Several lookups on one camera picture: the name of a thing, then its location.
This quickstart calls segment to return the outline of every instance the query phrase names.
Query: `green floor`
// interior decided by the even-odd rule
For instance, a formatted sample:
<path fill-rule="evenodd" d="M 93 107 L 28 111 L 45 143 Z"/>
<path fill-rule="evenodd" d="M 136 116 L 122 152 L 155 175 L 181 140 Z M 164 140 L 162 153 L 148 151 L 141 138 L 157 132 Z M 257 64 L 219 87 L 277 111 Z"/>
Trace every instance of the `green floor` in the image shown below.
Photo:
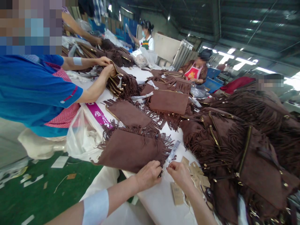
<path fill-rule="evenodd" d="M 51 168 L 61 155 L 67 153 L 56 152 L 51 159 L 40 160 L 37 164 L 29 161 L 26 173 L 33 179 L 44 174 L 41 180 L 23 187 L 21 176 L 0 189 L 0 224 L 21 224 L 31 215 L 35 218 L 29 225 L 45 224 L 81 199 L 102 166 L 69 158 L 64 168 Z M 57 185 L 70 173 L 77 174 L 75 179 L 65 179 L 54 194 Z"/>

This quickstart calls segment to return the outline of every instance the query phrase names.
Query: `green apron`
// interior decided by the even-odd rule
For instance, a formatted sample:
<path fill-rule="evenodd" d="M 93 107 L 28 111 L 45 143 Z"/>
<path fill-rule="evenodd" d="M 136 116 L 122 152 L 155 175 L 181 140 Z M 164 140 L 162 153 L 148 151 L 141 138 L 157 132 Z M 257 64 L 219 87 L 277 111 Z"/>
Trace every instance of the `green apron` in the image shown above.
<path fill-rule="evenodd" d="M 148 40 L 148 41 L 143 41 L 143 43 L 142 43 L 142 46 L 141 47 L 144 47 L 146 50 L 149 50 L 149 41 L 150 41 L 150 39 Z"/>

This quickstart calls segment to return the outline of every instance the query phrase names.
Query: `pink label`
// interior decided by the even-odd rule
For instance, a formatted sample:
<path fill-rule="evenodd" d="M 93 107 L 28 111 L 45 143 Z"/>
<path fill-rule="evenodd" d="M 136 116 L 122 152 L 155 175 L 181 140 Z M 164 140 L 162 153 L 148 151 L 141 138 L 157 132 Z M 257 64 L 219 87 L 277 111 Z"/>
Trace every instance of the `pink label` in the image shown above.
<path fill-rule="evenodd" d="M 100 125 L 104 124 L 110 129 L 113 127 L 112 125 L 110 125 L 110 122 L 107 120 L 107 118 L 104 116 L 103 112 L 95 102 L 86 103 L 86 105 Z"/>

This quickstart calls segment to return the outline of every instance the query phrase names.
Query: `blue shirt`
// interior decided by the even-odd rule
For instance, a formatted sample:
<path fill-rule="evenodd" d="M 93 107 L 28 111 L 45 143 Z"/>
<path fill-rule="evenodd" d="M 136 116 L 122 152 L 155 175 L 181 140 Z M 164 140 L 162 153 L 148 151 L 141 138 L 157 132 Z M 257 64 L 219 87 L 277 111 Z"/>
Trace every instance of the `blue shirt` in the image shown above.
<path fill-rule="evenodd" d="M 53 76 L 56 70 L 45 62 L 62 66 L 61 56 L 38 57 L 39 64 L 21 55 L 0 55 L 0 117 L 23 123 L 41 137 L 65 136 L 67 128 L 44 124 L 76 102 L 83 90 L 77 87 L 73 93 L 75 84 Z"/>

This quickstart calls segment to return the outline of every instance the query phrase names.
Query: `ceiling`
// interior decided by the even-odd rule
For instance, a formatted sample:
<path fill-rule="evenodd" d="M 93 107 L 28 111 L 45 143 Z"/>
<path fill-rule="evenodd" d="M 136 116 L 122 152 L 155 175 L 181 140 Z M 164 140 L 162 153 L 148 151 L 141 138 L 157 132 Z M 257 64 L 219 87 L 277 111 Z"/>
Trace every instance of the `ceiling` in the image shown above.
<path fill-rule="evenodd" d="M 214 44 L 222 38 L 273 51 L 280 61 L 296 57 L 300 66 L 300 0 L 123 1 L 170 15 L 179 32 L 212 36 Z"/>

